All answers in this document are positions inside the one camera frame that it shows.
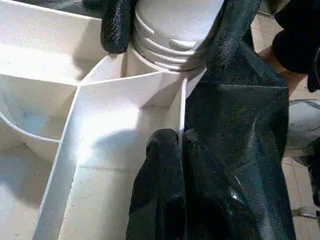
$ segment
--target black plastic bag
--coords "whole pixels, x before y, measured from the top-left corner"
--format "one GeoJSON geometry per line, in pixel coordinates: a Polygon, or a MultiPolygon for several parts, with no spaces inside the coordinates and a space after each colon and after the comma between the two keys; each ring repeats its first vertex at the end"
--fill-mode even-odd
{"type": "Polygon", "coordinates": [[[242,42],[229,67],[207,72],[186,101],[186,129],[208,139],[239,180],[263,240],[296,239],[281,167],[288,99],[284,79],[242,42]]]}

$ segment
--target black rubber glove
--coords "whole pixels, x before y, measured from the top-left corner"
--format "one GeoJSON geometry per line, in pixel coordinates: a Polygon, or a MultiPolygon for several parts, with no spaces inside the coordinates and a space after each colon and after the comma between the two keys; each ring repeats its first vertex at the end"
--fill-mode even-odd
{"type": "Polygon", "coordinates": [[[127,240],[259,240],[235,177],[195,131],[184,134],[184,159],[172,129],[156,131],[133,185],[127,240]]]}
{"type": "Polygon", "coordinates": [[[178,135],[172,129],[158,130],[149,138],[133,184],[126,239],[183,239],[185,206],[178,135]]]}
{"type": "MultiPolygon", "coordinates": [[[[135,6],[138,0],[108,0],[102,17],[101,44],[109,53],[127,50],[133,29],[135,6]]],[[[210,46],[207,67],[209,72],[224,70],[233,58],[238,45],[248,31],[261,0],[225,0],[222,19],[210,46]]]]}

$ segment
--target white plastic surface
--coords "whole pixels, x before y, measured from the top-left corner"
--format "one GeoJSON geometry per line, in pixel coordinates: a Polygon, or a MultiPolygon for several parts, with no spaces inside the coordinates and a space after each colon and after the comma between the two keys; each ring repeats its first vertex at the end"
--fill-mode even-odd
{"type": "Polygon", "coordinates": [[[100,27],[100,19],[1,0],[0,73],[76,84],[107,54],[100,27]]]}
{"type": "Polygon", "coordinates": [[[148,138],[182,138],[203,72],[108,54],[100,24],[0,0],[1,240],[124,239],[148,138]]]}
{"type": "Polygon", "coordinates": [[[52,164],[2,120],[0,136],[0,239],[30,240],[52,164]]]}

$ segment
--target black garment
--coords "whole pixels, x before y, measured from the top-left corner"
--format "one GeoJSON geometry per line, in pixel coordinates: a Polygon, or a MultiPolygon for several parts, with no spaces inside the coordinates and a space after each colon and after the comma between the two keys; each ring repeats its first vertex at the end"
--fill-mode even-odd
{"type": "Polygon", "coordinates": [[[280,64],[295,73],[314,72],[320,47],[320,0],[291,0],[275,19],[284,29],[272,43],[280,64]]]}

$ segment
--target glove finger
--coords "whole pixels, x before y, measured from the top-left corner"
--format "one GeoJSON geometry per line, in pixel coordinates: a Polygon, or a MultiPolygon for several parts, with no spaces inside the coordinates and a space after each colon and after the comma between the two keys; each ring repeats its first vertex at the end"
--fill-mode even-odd
{"type": "Polygon", "coordinates": [[[185,202],[178,135],[172,129],[158,130],[149,138],[133,184],[126,239],[183,239],[185,202]]]}
{"type": "Polygon", "coordinates": [[[208,72],[215,74],[229,66],[260,3],[261,0],[225,0],[219,29],[209,47],[206,59],[208,72]]]}
{"type": "Polygon", "coordinates": [[[131,37],[137,0],[109,0],[102,16],[100,42],[111,54],[124,53],[131,37]]]}

